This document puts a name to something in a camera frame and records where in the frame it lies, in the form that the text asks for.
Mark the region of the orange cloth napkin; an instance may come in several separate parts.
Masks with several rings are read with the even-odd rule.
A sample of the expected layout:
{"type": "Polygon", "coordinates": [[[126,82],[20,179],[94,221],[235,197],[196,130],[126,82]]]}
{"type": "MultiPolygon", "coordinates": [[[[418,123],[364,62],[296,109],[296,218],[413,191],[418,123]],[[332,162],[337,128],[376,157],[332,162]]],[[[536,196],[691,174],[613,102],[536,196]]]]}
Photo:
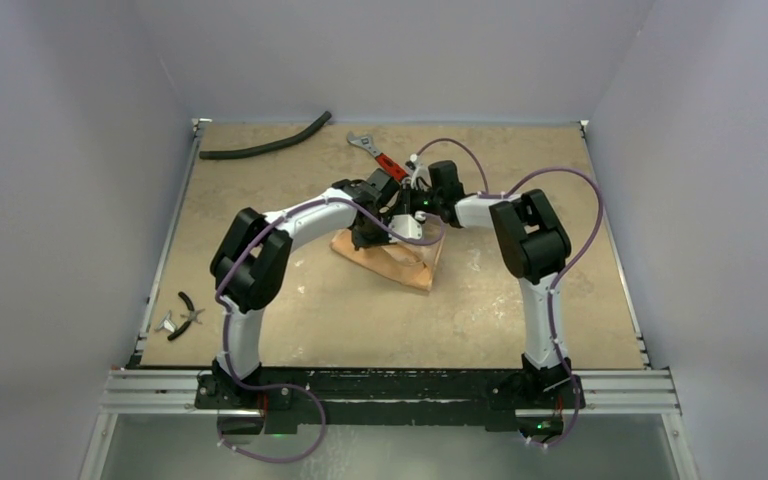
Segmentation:
{"type": "Polygon", "coordinates": [[[395,243],[365,249],[355,249],[351,231],[341,230],[330,241],[333,252],[384,278],[403,286],[429,292],[432,289],[437,264],[445,237],[434,245],[417,246],[395,243]]]}

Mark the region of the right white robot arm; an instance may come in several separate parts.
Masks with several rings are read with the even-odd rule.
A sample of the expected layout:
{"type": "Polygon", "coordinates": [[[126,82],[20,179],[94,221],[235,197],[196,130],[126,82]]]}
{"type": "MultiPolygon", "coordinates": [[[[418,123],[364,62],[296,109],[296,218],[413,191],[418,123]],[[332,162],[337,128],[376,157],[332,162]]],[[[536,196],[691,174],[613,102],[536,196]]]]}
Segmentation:
{"type": "Polygon", "coordinates": [[[517,280],[525,320],[523,372],[514,378],[524,399],[544,407],[571,383],[560,284],[574,260],[571,240],[546,194],[468,194],[451,161],[430,166],[429,185],[406,180],[392,219],[432,214],[455,228],[490,228],[508,272],[517,280]]]}

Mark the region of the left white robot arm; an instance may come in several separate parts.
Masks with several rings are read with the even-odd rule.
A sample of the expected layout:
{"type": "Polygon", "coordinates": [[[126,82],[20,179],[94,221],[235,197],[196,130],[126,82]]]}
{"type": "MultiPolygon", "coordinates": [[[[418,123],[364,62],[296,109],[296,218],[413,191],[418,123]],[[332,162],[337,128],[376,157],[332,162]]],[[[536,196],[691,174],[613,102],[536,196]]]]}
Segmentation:
{"type": "Polygon", "coordinates": [[[366,180],[340,180],[292,207],[238,212],[210,264],[215,300],[224,312],[213,372],[222,378],[220,397],[232,408],[249,407],[258,392],[305,390],[263,374],[259,341],[265,309],[280,292],[297,248],[345,229],[360,233],[363,247],[389,240],[389,224],[380,210],[399,190],[400,184],[378,169],[366,180]]]}

